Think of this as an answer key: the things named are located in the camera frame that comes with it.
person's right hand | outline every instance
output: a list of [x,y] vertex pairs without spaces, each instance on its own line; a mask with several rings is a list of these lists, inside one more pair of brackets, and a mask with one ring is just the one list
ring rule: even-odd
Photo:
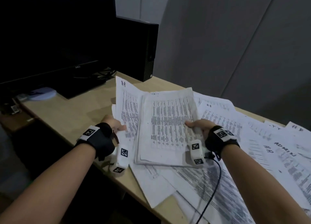
[[210,129],[212,129],[214,126],[216,126],[215,123],[212,121],[206,120],[206,119],[200,119],[196,120],[194,122],[186,121],[186,126],[193,128],[193,127],[199,127],[202,130],[204,139],[207,138],[208,132],[210,132]]

dark floor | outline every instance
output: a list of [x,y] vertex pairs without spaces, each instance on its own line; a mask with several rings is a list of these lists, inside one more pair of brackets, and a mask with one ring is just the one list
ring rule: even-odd
[[[12,141],[16,154],[30,171],[32,179],[38,177],[72,148],[39,121],[16,132]],[[66,211],[64,223],[136,224],[145,223],[146,220],[151,224],[161,223],[130,195],[126,194],[123,197],[120,193],[120,188],[92,165]]]

desktop computer tower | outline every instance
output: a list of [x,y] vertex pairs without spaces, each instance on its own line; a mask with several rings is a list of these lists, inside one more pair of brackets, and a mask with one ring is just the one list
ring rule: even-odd
[[117,16],[112,43],[115,60],[111,68],[140,81],[150,79],[158,29],[158,24]]

desk surface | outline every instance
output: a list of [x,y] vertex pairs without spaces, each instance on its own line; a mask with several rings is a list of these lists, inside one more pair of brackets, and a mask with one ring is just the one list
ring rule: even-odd
[[[183,89],[181,86],[157,77],[152,77],[146,82],[140,82],[119,72],[117,76],[134,84],[140,90],[148,92]],[[27,101],[23,104],[65,140],[75,144],[76,139],[90,125],[99,123],[106,114],[112,115],[111,104],[115,103],[115,97],[115,79],[111,79],[106,84],[70,100],[57,94],[54,98],[46,101]],[[259,121],[265,120],[264,117],[251,112],[239,108],[236,110]],[[171,224],[188,223],[173,196],[151,209],[130,169],[127,169],[123,176],[113,179],[163,221]]]

cable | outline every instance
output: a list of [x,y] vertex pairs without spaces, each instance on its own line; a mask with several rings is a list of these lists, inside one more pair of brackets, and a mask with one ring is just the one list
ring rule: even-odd
[[218,188],[218,186],[219,186],[219,183],[220,183],[220,178],[221,178],[221,167],[220,167],[220,164],[219,164],[214,158],[212,158],[212,160],[213,160],[215,163],[218,164],[218,167],[219,167],[219,178],[218,178],[218,181],[217,181],[215,190],[214,190],[214,192],[212,193],[212,196],[210,197],[210,199],[208,200],[208,202],[207,202],[207,204],[206,204],[206,206],[205,206],[203,212],[201,213],[201,215],[200,215],[198,221],[196,222],[196,224],[198,224],[199,221],[201,220],[201,218],[202,218],[202,216],[203,216],[205,210],[207,209],[208,205],[209,205],[210,202],[212,201],[212,199],[213,199],[213,197],[214,197],[214,195],[215,195],[215,193],[216,193],[216,191],[217,191],[217,188]]

